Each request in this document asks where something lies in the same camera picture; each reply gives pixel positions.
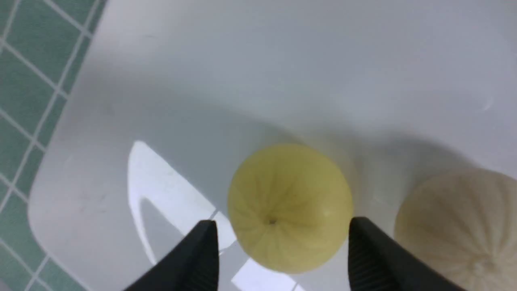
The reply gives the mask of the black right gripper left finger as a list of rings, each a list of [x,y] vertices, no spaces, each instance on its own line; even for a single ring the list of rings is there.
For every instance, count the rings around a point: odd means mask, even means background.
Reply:
[[[216,291],[219,286],[216,221],[201,220],[127,291]]]

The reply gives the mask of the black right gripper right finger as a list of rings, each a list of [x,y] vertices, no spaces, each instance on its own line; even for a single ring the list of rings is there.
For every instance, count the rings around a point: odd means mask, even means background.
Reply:
[[[349,225],[348,277],[353,291],[462,291],[406,251],[367,217]]]

